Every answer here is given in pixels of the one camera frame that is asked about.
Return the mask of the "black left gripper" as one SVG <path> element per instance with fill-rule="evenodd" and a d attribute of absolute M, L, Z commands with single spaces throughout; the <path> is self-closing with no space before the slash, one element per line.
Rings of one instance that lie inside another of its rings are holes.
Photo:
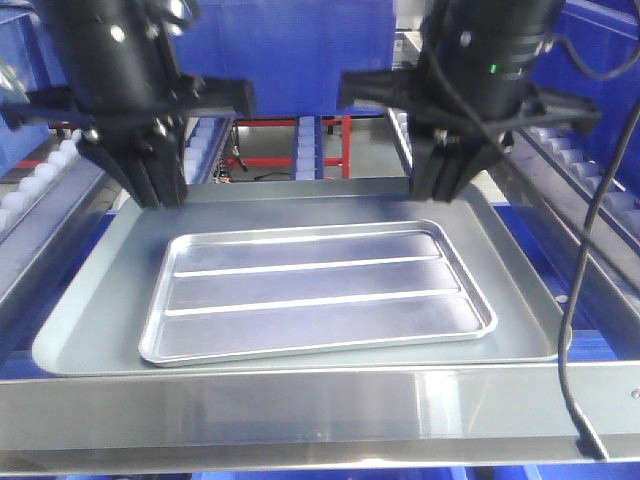
<path fill-rule="evenodd" d="M 105 131 L 151 127 L 144 137 L 144 164 L 116 146 L 81 142 L 80 154 L 116 180 L 142 208 L 179 207 L 187 195 L 184 175 L 185 125 L 191 116 L 237 114 L 251 117 L 257 96 L 249 80 L 182 74 L 169 97 L 147 107 L 130 104 L 113 112 L 81 109 L 71 89 L 49 87 L 28 91 L 11 72 L 1 74 L 1 116 L 17 130 L 29 124 L 69 124 L 82 130 Z"/>

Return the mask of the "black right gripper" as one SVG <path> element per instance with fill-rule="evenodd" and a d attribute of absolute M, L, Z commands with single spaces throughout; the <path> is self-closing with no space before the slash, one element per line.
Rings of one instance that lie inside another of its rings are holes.
<path fill-rule="evenodd" d="M 455 74 L 429 70 L 345 72 L 339 104 L 375 104 L 406 114 L 412 200 L 451 202 L 505 158 L 511 133 L 567 127 L 585 135 L 601 117 L 594 101 L 544 88 L 528 72 Z"/>

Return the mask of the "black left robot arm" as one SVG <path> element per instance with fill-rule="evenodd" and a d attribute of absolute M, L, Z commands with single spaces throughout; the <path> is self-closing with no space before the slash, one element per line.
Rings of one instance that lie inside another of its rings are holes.
<path fill-rule="evenodd" d="M 60 86 L 1 85 L 1 116 L 80 128 L 80 153 L 141 207 L 187 195 L 187 119 L 415 108 L 416 70 L 393 70 L 389 1 L 34 1 Z"/>

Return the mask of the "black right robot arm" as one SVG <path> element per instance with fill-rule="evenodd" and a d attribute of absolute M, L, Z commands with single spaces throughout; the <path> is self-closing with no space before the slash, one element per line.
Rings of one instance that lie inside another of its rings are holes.
<path fill-rule="evenodd" d="M 410 196 L 452 201 L 499 163 L 525 127 L 568 127 L 586 135 L 600 119 L 586 98 L 530 81 L 561 1 L 430 1 L 413 67 L 345 72 L 339 104 L 406 113 Z"/>

